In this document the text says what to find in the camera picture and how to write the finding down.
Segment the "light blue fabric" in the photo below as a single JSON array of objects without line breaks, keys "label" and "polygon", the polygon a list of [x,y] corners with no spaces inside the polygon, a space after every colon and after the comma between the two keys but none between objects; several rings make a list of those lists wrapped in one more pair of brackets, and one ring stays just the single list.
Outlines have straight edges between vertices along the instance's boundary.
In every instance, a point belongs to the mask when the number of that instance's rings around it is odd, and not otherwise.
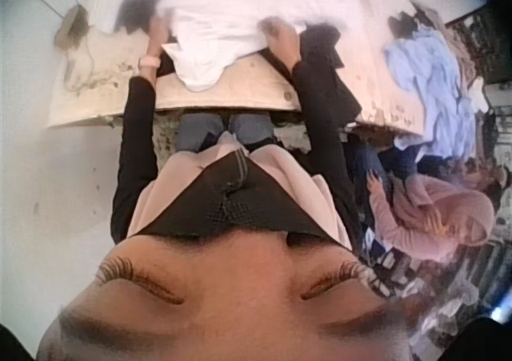
[{"label": "light blue fabric", "polygon": [[423,136],[398,136],[399,149],[428,142],[425,154],[468,159],[474,154],[475,121],[471,100],[459,93],[457,59],[441,33],[420,25],[412,40],[399,39],[384,50],[396,83],[416,91],[425,107]]}]

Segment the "eyebrow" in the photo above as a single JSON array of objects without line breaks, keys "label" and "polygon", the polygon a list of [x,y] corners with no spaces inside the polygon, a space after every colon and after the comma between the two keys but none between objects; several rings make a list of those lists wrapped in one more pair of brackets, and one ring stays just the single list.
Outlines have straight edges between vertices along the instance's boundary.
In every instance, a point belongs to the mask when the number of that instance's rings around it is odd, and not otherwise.
[{"label": "eyebrow", "polygon": [[58,314],[58,323],[64,339],[77,340],[116,352],[147,351],[159,343],[172,341],[172,335],[117,327],[72,310],[61,311]]},{"label": "eyebrow", "polygon": [[350,321],[328,323],[322,327],[324,333],[338,339],[377,337],[389,329],[406,330],[405,315],[397,304],[387,303]]}]

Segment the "person in pink hoodie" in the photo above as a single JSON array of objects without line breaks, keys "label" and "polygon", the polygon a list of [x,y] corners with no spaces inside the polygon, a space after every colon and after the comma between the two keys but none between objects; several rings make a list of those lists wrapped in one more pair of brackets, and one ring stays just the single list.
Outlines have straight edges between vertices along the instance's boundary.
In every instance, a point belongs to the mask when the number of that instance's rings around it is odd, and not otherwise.
[{"label": "person in pink hoodie", "polygon": [[489,239],[491,201],[480,191],[418,174],[417,149],[393,160],[379,159],[360,142],[350,142],[346,152],[351,153],[347,162],[352,162],[356,199],[380,243],[413,259],[444,262],[458,245],[479,246]]}]

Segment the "sleeve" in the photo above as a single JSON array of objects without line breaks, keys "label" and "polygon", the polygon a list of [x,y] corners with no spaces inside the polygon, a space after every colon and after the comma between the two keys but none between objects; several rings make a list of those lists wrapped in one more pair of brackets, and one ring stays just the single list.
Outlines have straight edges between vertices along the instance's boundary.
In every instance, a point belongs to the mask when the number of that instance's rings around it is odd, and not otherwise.
[{"label": "sleeve", "polygon": [[114,194],[110,233],[116,244],[126,238],[138,197],[158,175],[153,144],[156,94],[142,77],[130,80],[122,121],[118,187]]},{"label": "sleeve", "polygon": [[362,234],[354,186],[347,173],[338,128],[326,101],[326,93],[333,89],[317,70],[302,61],[292,71],[294,88],[311,141],[310,161],[314,171],[326,180],[336,211],[345,224],[354,252],[358,254],[362,247]]},{"label": "sleeve", "polygon": [[430,196],[425,189],[422,178],[423,177],[420,174],[413,174],[407,177],[405,181],[407,196],[414,207],[432,205],[432,199],[430,199]]},{"label": "sleeve", "polygon": [[384,192],[372,193],[370,205],[375,217],[375,234],[379,239],[414,259],[439,260],[445,254],[438,242],[427,233],[397,224]]}]

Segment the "hand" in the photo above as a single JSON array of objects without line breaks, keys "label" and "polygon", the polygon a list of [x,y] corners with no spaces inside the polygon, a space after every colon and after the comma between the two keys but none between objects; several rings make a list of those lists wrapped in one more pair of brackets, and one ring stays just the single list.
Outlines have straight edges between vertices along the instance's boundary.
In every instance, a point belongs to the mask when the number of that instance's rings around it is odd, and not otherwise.
[{"label": "hand", "polygon": [[160,57],[162,53],[162,45],[169,41],[170,16],[164,18],[154,15],[150,20],[150,44],[147,48],[147,54],[154,57]]},{"label": "hand", "polygon": [[301,41],[295,29],[280,18],[270,17],[261,21],[259,29],[266,36],[266,42],[276,56],[291,73],[301,59]]},{"label": "hand", "polygon": [[379,191],[384,193],[382,180],[373,170],[368,170],[368,173],[366,174],[366,186],[368,187],[368,191],[370,193],[377,193]]},{"label": "hand", "polygon": [[419,208],[424,215],[425,229],[434,235],[444,235],[446,233],[446,227],[442,224],[439,209],[434,205],[423,205]]}]

